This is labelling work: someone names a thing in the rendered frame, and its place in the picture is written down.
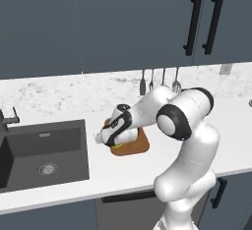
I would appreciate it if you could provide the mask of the brown wooden cutting board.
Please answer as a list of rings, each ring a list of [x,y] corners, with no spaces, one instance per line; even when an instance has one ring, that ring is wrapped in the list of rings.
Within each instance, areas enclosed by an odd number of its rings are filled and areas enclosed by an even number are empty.
[[[143,153],[148,151],[150,148],[150,143],[144,132],[143,128],[138,129],[138,137],[135,141],[123,144],[123,146],[110,149],[110,151],[117,156],[132,155],[137,153]]]

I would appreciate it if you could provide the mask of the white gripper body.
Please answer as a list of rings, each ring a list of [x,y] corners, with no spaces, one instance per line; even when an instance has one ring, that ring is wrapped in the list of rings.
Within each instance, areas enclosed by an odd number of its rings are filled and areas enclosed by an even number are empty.
[[[137,139],[138,137],[138,129],[130,129],[122,132],[116,137],[116,143],[117,144],[126,144],[133,142]]]

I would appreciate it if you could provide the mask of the dark grey sink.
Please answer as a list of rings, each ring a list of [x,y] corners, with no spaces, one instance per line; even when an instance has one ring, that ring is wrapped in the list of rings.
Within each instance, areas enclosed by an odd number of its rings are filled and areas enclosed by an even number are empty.
[[[0,133],[0,194],[89,179],[84,120]]]

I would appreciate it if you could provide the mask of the wide blue-grey cupboard door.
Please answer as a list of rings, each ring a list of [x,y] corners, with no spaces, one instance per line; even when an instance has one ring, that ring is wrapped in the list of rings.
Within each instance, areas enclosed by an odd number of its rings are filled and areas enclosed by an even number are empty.
[[[81,72],[74,0],[0,0],[0,79]]]

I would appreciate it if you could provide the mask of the hanging grey fork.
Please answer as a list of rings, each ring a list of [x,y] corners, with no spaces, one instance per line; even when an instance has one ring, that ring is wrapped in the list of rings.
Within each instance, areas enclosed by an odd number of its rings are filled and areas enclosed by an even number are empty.
[[[154,87],[154,71],[155,71],[155,69],[152,69],[151,81],[149,83],[149,90],[152,90]]]

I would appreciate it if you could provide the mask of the grey dishwasher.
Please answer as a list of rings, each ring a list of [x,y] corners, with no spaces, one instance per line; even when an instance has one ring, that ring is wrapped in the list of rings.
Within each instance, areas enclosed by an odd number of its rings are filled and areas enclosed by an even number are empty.
[[[157,196],[111,203],[101,199],[95,201],[98,230],[153,230],[165,211]]]

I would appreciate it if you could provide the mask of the black tap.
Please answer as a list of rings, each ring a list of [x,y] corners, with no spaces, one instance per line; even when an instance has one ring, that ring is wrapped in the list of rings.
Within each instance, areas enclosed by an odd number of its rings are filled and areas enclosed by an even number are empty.
[[[17,115],[16,109],[13,109],[14,117],[5,118],[2,110],[0,109],[0,134],[6,134],[9,132],[8,126],[10,124],[18,124],[20,118]]]

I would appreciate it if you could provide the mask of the blue-grey base cupboard under sink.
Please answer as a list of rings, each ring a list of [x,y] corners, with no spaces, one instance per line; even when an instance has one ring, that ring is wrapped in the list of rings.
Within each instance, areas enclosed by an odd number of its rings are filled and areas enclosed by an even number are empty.
[[[0,215],[0,230],[98,230],[95,201]]]

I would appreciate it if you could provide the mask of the hanging dark spatula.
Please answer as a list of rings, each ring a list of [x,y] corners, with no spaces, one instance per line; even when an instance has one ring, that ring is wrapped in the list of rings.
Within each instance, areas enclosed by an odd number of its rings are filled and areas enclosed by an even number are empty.
[[[140,95],[146,94],[145,70],[142,70],[142,78],[140,80]]]

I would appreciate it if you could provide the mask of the grey wall socket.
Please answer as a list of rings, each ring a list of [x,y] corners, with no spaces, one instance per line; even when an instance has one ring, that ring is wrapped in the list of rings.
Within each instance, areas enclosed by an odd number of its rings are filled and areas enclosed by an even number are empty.
[[[232,65],[231,64],[223,64],[220,67],[220,74],[221,75],[229,75],[231,72]]]

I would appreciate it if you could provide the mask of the blue-grey base cupboard door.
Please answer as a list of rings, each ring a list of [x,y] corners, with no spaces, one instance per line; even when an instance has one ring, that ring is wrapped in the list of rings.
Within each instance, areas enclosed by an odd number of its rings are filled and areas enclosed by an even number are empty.
[[[220,177],[226,188],[216,209],[212,208],[220,183],[210,190],[198,224],[199,230],[243,230],[252,215],[252,172]]]

